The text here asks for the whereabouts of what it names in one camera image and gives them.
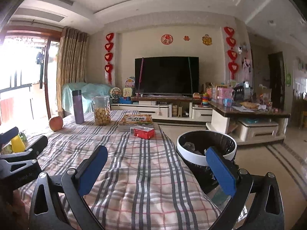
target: purple thermos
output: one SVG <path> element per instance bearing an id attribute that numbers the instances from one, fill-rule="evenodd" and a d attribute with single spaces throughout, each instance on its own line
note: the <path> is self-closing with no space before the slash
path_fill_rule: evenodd
<path id="1" fill-rule="evenodd" d="M 77 124 L 84 123 L 81 90 L 74 90 L 72 93 L 73 93 L 75 121 Z"/>

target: floor tile stripe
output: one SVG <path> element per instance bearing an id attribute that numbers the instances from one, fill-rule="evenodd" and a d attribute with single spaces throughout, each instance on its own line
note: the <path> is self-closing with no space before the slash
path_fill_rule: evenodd
<path id="1" fill-rule="evenodd" d="M 288 172 L 288 174 L 291 176 L 293 181 L 296 183 L 296 185 L 298 186 L 300 192 L 302 193 L 302 195 L 304 196 L 305 200 L 307 201 L 307 194 L 305 193 L 305 191 L 303 190 L 303 188 L 301 187 L 301 185 L 297 181 L 297 179 L 293 176 L 291 171 L 288 169 L 288 167 L 286 165 L 284 165 L 284 163 L 280 160 L 280 158 L 272 150 L 270 150 L 268 146 L 265 146 L 265 147 L 279 161 L 279 163 L 285 168 L 285 170 Z"/>
<path id="2" fill-rule="evenodd" d="M 269 145 L 269 146 L 272 147 L 286 161 L 286 163 L 293 169 L 293 171 L 297 174 L 297 176 L 302 180 L 305 186 L 307 186 L 307 182 L 304 180 L 302 175 L 297 171 L 297 169 L 287 160 L 287 158 L 285 158 L 285 156 L 273 145 Z"/>
<path id="3" fill-rule="evenodd" d="M 291 149 L 287 144 L 282 143 L 280 144 L 283 146 L 305 169 L 307 169 L 306 161 L 300 157 L 298 153 L 296 153 L 293 149 Z"/>

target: metal screw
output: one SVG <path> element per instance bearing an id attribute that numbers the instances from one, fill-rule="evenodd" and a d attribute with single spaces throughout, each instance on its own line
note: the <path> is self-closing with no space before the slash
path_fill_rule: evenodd
<path id="1" fill-rule="evenodd" d="M 67 174 L 73 175 L 75 173 L 75 169 L 69 169 L 67 170 Z"/>
<path id="2" fill-rule="evenodd" d="M 239 169 L 241 175 L 246 175 L 248 171 L 246 169 Z"/>
<path id="3" fill-rule="evenodd" d="M 274 177 L 275 177 L 275 175 L 274 175 L 272 172 L 269 172 L 269 173 L 268 173 L 268 176 L 269 176 L 270 178 L 274 178 Z"/>
<path id="4" fill-rule="evenodd" d="M 46 175 L 47 175 L 46 172 L 42 172 L 39 174 L 39 178 L 44 178 Z"/>

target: small red carton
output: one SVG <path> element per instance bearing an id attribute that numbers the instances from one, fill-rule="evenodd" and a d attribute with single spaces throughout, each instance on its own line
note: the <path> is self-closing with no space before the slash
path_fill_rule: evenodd
<path id="1" fill-rule="evenodd" d="M 130 128 L 130 134 L 149 140 L 154 137 L 154 129 L 149 127 L 134 126 Z"/>

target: red heart decoration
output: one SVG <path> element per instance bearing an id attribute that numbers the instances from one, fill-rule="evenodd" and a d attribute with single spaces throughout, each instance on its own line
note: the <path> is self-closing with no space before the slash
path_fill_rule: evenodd
<path id="1" fill-rule="evenodd" d="M 239 65 L 232 61 L 228 63 L 228 68 L 231 72 L 231 79 L 234 79 L 234 74 L 239 70 Z"/>
<path id="2" fill-rule="evenodd" d="M 227 37 L 226 38 L 226 42 L 229 46 L 231 46 L 231 48 L 233 48 L 236 45 L 236 41 L 235 39 L 231 38 L 231 37 Z"/>
<path id="3" fill-rule="evenodd" d="M 106 35 L 106 40 L 108 42 L 111 42 L 111 40 L 113 40 L 113 38 L 114 38 L 114 33 L 109 33 L 109 34 Z"/>
<path id="4" fill-rule="evenodd" d="M 235 61 L 238 57 L 235 51 L 228 50 L 227 53 L 228 53 L 229 58 L 232 59 L 233 61 Z"/>
<path id="5" fill-rule="evenodd" d="M 105 55 L 104 55 L 104 59 L 106 60 L 106 61 L 111 61 L 112 60 L 112 58 L 113 58 L 113 54 L 112 53 L 106 53 Z"/>
<path id="6" fill-rule="evenodd" d="M 229 37 L 232 37 L 234 35 L 234 29 L 231 27 L 224 27 L 224 31 L 226 34 L 228 34 Z"/>
<path id="7" fill-rule="evenodd" d="M 104 66 L 104 69 L 107 73 L 111 73 L 113 70 L 113 65 L 110 62 L 108 62 L 108 64 Z"/>
<path id="8" fill-rule="evenodd" d="M 113 48 L 113 46 L 114 46 L 114 43 L 113 43 L 113 42 L 110 42 L 110 43 L 105 44 L 105 45 L 104 45 L 104 48 L 105 48 L 108 52 L 110 52 L 111 49 Z"/>

